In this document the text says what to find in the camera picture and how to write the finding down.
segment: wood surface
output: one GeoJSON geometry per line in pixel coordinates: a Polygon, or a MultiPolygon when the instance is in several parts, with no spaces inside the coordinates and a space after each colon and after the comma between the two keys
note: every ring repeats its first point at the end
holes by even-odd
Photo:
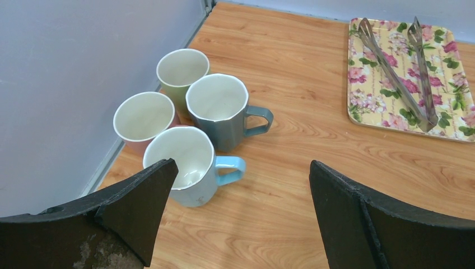
{"type": "MultiPolygon", "coordinates": [[[[328,268],[309,188],[312,160],[404,202],[475,220],[475,144],[350,122],[347,28],[217,4],[190,47],[209,57],[212,72],[241,79],[250,104],[270,108],[274,123],[229,154],[247,162],[241,181],[200,208],[169,199],[151,268],[328,268]]],[[[475,85],[475,46],[459,49],[475,85]]],[[[101,187],[141,169],[141,156],[125,148],[101,187]]]]}

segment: wooden tabletop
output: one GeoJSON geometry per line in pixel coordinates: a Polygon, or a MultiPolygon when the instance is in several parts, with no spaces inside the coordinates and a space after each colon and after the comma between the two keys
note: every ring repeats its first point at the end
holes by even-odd
{"type": "MultiPolygon", "coordinates": [[[[347,114],[348,25],[218,3],[191,44],[270,108],[271,130],[230,155],[244,178],[199,208],[169,199],[151,268],[328,268],[312,160],[413,205],[475,220],[475,144],[357,126],[347,114]]],[[[475,46],[459,44],[475,85],[475,46]]],[[[101,187],[142,170],[125,148],[101,187]]]]}

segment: floral tray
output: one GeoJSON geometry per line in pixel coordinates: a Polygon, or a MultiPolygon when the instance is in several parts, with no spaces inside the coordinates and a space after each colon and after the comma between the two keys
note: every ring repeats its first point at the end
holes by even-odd
{"type": "MultiPolygon", "coordinates": [[[[350,23],[348,38],[348,115],[356,124],[393,131],[475,141],[475,105],[468,87],[457,44],[451,31],[443,27],[422,25],[424,53],[439,123],[429,133],[417,127],[417,118],[407,109],[399,93],[380,69],[376,57],[358,36],[361,18],[350,23]]],[[[386,59],[424,106],[420,92],[416,54],[406,41],[405,22],[369,20],[376,41],[386,59]]]]}

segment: metal tongs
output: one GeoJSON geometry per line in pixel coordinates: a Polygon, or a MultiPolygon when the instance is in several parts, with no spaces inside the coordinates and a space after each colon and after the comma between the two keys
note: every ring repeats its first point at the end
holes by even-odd
{"type": "Polygon", "coordinates": [[[414,18],[414,23],[411,25],[411,27],[409,27],[407,32],[409,42],[417,55],[422,86],[422,97],[424,99],[423,108],[418,106],[417,102],[412,97],[412,94],[402,83],[401,78],[399,78],[399,76],[394,72],[388,60],[386,57],[384,57],[383,52],[379,48],[376,39],[374,38],[372,27],[368,19],[363,18],[358,28],[361,41],[363,41],[363,44],[367,46],[376,56],[381,68],[393,85],[394,89],[401,94],[401,99],[403,102],[406,104],[412,114],[418,119],[417,125],[419,128],[427,133],[437,125],[439,117],[435,112],[434,101],[432,99],[432,90],[429,82],[429,74],[427,72],[426,58],[424,56],[424,50],[422,46],[422,28],[419,24],[419,21],[417,20],[417,17],[414,18]]]}

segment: green cup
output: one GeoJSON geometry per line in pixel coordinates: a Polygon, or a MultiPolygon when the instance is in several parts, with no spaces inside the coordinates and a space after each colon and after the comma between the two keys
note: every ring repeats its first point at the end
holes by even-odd
{"type": "Polygon", "coordinates": [[[157,64],[157,77],[165,94],[173,101],[177,112],[190,118],[185,96],[188,88],[209,74],[209,59],[196,49],[178,49],[168,53],[157,64]]]}

